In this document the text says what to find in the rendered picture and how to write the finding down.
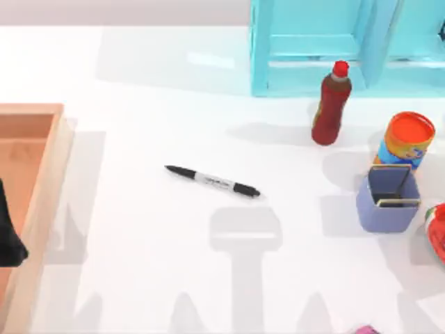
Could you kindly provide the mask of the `black and white marker pen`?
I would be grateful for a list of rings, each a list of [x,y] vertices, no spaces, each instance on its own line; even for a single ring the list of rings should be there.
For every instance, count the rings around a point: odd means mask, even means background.
[[[233,193],[241,194],[250,198],[257,198],[261,195],[261,192],[253,186],[248,186],[239,182],[233,182],[213,175],[207,175],[205,173],[200,173],[196,170],[191,170],[189,168],[180,166],[165,165],[165,168],[171,173],[174,173],[181,177],[185,177],[190,180],[194,180],[195,182],[207,184],[225,191],[231,191]]]

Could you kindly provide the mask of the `purple square pen holder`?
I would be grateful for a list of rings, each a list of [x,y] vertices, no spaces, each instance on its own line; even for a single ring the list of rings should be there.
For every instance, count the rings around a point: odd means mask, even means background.
[[[372,233],[404,232],[421,204],[409,164],[374,164],[356,197],[359,222]]]

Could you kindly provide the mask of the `light blue rack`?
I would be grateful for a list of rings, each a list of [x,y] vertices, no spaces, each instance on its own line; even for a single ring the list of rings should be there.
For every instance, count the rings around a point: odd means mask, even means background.
[[[251,0],[255,96],[317,96],[334,62],[357,97],[445,97],[445,0]]]

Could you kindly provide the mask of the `orange and blue can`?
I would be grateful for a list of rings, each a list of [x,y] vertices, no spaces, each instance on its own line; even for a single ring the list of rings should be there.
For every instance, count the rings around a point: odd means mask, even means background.
[[[380,142],[374,164],[410,164],[416,171],[435,136],[433,123],[414,111],[394,115]]]

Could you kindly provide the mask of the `red bottle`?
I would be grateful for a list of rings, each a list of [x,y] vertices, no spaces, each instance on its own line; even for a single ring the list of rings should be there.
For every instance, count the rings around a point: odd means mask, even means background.
[[[321,97],[311,129],[311,137],[319,145],[331,145],[339,135],[343,109],[352,91],[348,71],[348,62],[336,61],[322,81]]]

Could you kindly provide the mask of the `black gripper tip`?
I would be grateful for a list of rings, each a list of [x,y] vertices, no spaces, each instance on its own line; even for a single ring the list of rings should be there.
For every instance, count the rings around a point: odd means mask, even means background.
[[[13,227],[3,181],[0,178],[0,268],[19,267],[29,256]]]

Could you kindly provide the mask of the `shallow salmon-coloured box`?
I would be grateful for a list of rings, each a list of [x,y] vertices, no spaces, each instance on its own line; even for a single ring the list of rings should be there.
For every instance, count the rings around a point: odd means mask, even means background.
[[[0,103],[0,179],[29,251],[0,269],[0,334],[28,333],[73,136],[62,104]]]

